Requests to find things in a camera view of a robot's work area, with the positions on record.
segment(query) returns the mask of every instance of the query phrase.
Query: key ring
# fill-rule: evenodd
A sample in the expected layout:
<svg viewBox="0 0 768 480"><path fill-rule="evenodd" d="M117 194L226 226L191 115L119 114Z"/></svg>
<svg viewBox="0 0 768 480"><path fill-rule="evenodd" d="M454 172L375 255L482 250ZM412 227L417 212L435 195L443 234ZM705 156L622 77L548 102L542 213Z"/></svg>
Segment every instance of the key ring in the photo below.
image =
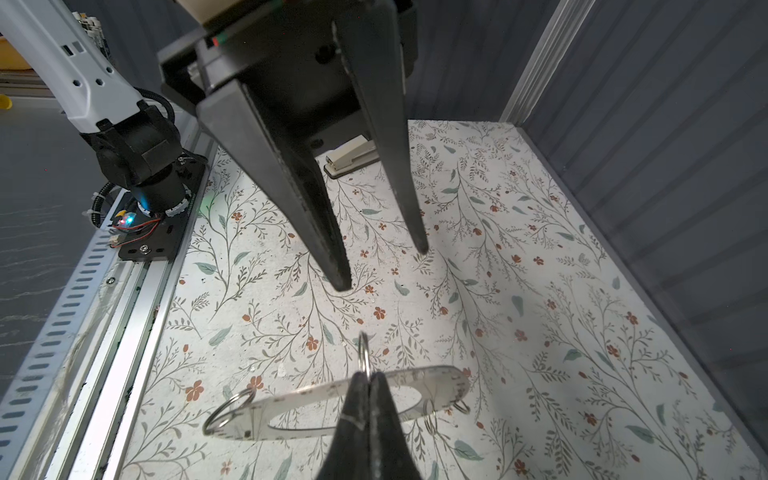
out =
<svg viewBox="0 0 768 480"><path fill-rule="evenodd" d="M368 336L365 332L360 332L357 338L357 368L366 374L368 380L371 379L371 356L368 350Z"/></svg>

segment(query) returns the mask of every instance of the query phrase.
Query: metal frame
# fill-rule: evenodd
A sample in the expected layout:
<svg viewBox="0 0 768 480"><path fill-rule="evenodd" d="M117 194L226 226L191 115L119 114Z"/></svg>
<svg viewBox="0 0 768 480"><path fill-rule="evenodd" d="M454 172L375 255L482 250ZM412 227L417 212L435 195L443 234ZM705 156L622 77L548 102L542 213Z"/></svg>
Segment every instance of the metal frame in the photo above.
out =
<svg viewBox="0 0 768 480"><path fill-rule="evenodd" d="M560 0L499 121L521 125L533 111L595 0Z"/></svg>

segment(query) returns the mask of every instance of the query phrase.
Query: floral tablecloth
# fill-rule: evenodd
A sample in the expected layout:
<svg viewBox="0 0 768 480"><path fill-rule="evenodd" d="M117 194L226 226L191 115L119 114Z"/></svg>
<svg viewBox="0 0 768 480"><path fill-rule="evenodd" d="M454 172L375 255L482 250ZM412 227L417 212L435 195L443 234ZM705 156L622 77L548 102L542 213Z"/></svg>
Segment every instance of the floral tablecloth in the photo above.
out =
<svg viewBox="0 0 768 480"><path fill-rule="evenodd" d="M451 364L468 415L403 425L423 478L757 478L756 456L509 124L413 121L430 251L381 165L326 180L353 271L337 293L219 151L144 391L124 478L313 478L331 437L203 437L232 392ZM338 405L281 418L335 423Z"/></svg>

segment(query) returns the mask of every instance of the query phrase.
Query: cable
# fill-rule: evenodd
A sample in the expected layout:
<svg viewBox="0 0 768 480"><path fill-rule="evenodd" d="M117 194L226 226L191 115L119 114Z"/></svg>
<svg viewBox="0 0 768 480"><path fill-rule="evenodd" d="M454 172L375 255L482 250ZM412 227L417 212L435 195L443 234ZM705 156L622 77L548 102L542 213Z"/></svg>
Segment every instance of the cable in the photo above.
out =
<svg viewBox="0 0 768 480"><path fill-rule="evenodd" d="M96 228L101 228L101 207L104 205L104 197L106 197L113 188L114 184L112 182L107 182L94 197L94 203L91 205L91 210L93 210L91 212L91 223L94 224Z"/></svg>
<svg viewBox="0 0 768 480"><path fill-rule="evenodd" d="M170 102L160 94L154 93L152 90L145 90L143 88L134 87L136 91L138 91L142 97L149 98L150 100L154 100L157 103L163 105L163 108L165 108L165 114L168 118L168 121L173 123L176 123L176 114L174 113L174 107L170 104Z"/></svg>
<svg viewBox="0 0 768 480"><path fill-rule="evenodd" d="M127 242L118 243L117 245L110 245L110 248L118 248L118 247L122 247L123 245L128 245L129 243L138 242L139 240L143 240L144 238L149 237L155 231L155 229L157 228L157 225L160 225L160 221L155 222L155 224L152 226L152 230L150 230L145 235L142 235L141 237L138 237L138 238L134 238L133 240L129 240Z"/></svg>

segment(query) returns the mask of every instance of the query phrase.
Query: yellow object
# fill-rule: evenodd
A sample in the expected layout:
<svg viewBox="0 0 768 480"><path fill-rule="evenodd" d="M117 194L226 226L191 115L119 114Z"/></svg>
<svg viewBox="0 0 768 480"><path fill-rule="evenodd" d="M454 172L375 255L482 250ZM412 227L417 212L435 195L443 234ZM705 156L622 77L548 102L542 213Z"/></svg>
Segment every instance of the yellow object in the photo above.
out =
<svg viewBox="0 0 768 480"><path fill-rule="evenodd" d="M0 70L29 70L29 63L22 57L13 45L0 37Z"/></svg>

